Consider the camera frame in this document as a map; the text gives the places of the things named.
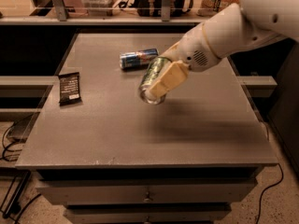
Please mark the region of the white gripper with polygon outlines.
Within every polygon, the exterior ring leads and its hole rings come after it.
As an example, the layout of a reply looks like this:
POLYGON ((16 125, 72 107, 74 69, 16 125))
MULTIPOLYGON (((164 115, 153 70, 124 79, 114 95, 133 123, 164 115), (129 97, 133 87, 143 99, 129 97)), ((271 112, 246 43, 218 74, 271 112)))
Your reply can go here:
POLYGON ((203 23, 187 32, 162 57, 171 63, 162 69, 146 89, 145 96, 149 99, 160 99, 183 83, 188 77, 189 68, 193 72, 204 72, 221 61, 209 44, 203 23))

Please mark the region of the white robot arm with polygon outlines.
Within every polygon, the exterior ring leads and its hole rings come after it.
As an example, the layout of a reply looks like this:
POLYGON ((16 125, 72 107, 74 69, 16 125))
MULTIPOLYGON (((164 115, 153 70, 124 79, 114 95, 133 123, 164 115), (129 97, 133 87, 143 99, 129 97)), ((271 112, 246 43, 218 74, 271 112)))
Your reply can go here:
POLYGON ((239 51, 289 37, 299 41, 299 0, 240 0, 187 32, 162 56, 169 63, 144 91, 156 101, 180 85, 190 70, 205 71, 239 51))

